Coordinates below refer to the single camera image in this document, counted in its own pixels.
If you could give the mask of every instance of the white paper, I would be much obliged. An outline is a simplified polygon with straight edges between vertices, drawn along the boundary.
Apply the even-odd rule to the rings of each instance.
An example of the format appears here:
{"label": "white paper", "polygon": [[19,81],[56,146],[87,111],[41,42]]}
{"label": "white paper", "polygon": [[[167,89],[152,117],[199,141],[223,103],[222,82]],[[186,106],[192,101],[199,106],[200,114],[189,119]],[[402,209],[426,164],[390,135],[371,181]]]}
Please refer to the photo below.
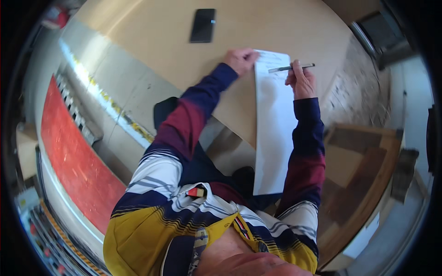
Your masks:
{"label": "white paper", "polygon": [[363,227],[350,244],[344,249],[342,254],[356,259],[359,254],[367,247],[369,240],[373,237],[379,227],[379,212],[373,221],[367,227]]}
{"label": "white paper", "polygon": [[256,162],[253,195],[282,193],[293,150],[292,131],[298,124],[293,111],[293,90],[285,86],[288,71],[268,70],[290,65],[283,53],[257,50]]}

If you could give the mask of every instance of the black smartphone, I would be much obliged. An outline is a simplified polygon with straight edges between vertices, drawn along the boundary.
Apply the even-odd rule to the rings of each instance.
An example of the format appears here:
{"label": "black smartphone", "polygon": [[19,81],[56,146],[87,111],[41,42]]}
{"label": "black smartphone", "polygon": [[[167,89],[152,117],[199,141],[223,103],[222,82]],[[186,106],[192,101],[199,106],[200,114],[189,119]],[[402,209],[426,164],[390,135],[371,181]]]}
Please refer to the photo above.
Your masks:
{"label": "black smartphone", "polygon": [[211,42],[214,26],[215,9],[196,10],[192,27],[191,43]]}

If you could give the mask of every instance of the striped shirt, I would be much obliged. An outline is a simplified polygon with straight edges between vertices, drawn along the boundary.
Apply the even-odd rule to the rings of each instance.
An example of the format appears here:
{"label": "striped shirt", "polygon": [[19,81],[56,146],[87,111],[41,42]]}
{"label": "striped shirt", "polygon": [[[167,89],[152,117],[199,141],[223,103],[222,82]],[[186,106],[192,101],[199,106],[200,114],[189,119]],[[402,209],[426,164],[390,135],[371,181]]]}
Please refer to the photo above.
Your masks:
{"label": "striped shirt", "polygon": [[[253,212],[231,200],[216,183],[178,185],[195,145],[220,94],[237,74],[219,64],[179,99],[177,108],[158,129],[126,193],[116,204],[104,239],[103,253],[114,275],[159,275],[174,237],[195,237],[189,266],[192,274],[199,254],[233,225],[255,252],[270,252],[314,273],[317,268],[317,214],[324,181],[324,125],[317,98],[294,101],[298,125],[281,202],[273,217]],[[206,195],[186,195],[194,187]]]}

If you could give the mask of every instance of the pen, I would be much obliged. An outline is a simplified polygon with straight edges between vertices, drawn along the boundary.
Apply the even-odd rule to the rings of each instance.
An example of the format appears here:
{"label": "pen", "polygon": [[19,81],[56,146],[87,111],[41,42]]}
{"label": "pen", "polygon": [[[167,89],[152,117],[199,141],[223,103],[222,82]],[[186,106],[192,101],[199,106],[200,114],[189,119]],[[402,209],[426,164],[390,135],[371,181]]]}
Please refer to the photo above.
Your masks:
{"label": "pen", "polygon": [[[301,65],[302,68],[308,68],[308,67],[314,67],[314,66],[315,66],[314,63],[307,63],[307,64],[303,64],[303,65]],[[281,71],[287,71],[287,70],[291,70],[291,69],[292,69],[291,66],[286,66],[286,67],[279,67],[279,68],[269,69],[269,74],[270,74],[270,73],[281,72]]]}

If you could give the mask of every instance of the red panel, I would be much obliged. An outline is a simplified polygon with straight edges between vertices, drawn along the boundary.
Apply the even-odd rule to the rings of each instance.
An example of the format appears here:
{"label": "red panel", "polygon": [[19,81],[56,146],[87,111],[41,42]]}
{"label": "red panel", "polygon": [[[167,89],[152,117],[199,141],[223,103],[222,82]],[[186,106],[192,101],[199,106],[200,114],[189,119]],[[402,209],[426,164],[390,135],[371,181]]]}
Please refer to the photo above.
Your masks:
{"label": "red panel", "polygon": [[126,187],[86,143],[51,78],[41,134],[52,167],[72,201],[102,233]]}

